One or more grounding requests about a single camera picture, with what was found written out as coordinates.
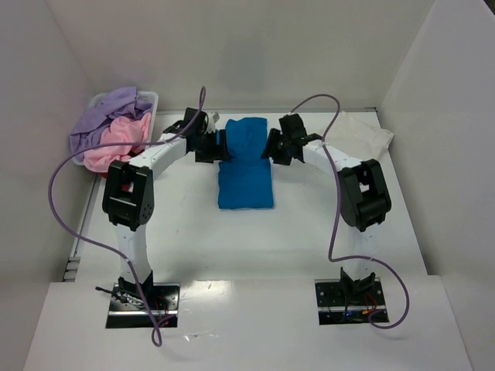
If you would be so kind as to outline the blue t shirt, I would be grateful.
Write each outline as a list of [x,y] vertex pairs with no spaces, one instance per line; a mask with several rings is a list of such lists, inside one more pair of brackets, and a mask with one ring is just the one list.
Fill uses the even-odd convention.
[[271,163],[261,157],[268,139],[268,121],[263,117],[230,119],[225,132],[230,159],[219,162],[218,208],[273,208]]

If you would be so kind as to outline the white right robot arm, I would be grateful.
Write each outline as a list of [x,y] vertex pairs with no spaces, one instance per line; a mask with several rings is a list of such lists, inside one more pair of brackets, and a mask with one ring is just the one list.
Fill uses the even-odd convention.
[[[375,273],[368,267],[376,226],[391,210],[391,197],[381,165],[374,159],[354,158],[328,145],[319,134],[309,134],[298,114],[279,119],[280,128],[272,128],[261,157],[278,165],[290,165],[293,159],[330,174],[336,181],[336,216],[329,243],[328,258],[333,263],[356,263],[340,268],[339,290],[349,304],[363,299],[374,288]],[[352,233],[351,255],[334,257],[340,221]]]

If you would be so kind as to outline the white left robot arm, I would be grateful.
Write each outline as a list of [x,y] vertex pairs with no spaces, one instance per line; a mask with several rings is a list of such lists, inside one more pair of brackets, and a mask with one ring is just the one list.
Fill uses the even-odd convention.
[[118,288],[134,298],[153,291],[146,225],[155,208],[155,180],[174,162],[192,152],[196,162],[229,160],[227,132],[209,127],[206,112],[188,108],[182,120],[167,127],[159,140],[127,162],[108,168],[102,208],[114,227],[121,257]]

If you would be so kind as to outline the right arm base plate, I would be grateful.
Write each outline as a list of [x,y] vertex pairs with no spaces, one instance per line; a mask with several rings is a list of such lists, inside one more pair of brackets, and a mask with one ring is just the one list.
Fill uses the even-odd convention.
[[366,324],[370,322],[369,315],[378,324],[389,322],[379,280],[367,293],[355,298],[345,296],[338,280],[315,281],[315,291],[320,325]]

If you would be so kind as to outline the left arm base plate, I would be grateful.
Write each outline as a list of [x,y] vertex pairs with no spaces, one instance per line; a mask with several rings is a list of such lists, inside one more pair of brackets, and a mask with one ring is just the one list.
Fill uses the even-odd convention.
[[[105,328],[152,328],[152,320],[138,294],[122,291],[115,284],[111,295]],[[160,328],[176,328],[179,316],[178,284],[156,284],[148,292],[148,306]]]

